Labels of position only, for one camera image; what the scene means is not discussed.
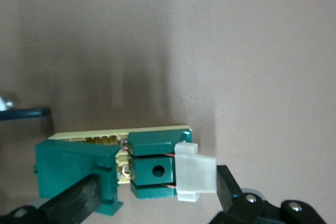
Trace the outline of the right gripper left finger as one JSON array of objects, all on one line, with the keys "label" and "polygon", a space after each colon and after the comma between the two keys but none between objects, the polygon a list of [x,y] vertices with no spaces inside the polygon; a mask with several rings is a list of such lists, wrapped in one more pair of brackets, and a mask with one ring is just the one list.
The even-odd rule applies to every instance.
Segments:
[{"label": "right gripper left finger", "polygon": [[90,174],[38,208],[25,205],[1,216],[1,223],[82,223],[102,204],[98,175]]}]

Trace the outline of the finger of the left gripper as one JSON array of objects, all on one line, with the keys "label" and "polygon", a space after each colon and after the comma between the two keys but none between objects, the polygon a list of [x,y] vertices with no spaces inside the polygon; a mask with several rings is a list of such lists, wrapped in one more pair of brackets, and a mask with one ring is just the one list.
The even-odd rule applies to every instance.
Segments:
[{"label": "finger of the left gripper", "polygon": [[50,108],[10,109],[1,111],[1,121],[21,120],[50,116]]}]

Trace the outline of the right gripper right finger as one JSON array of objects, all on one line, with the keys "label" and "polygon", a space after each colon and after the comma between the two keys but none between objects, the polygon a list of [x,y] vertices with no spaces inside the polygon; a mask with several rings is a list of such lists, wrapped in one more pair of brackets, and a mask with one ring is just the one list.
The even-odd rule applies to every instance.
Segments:
[{"label": "right gripper right finger", "polygon": [[210,223],[325,223],[309,204],[285,200],[276,207],[256,193],[243,192],[226,165],[217,166],[217,196],[222,206]]}]

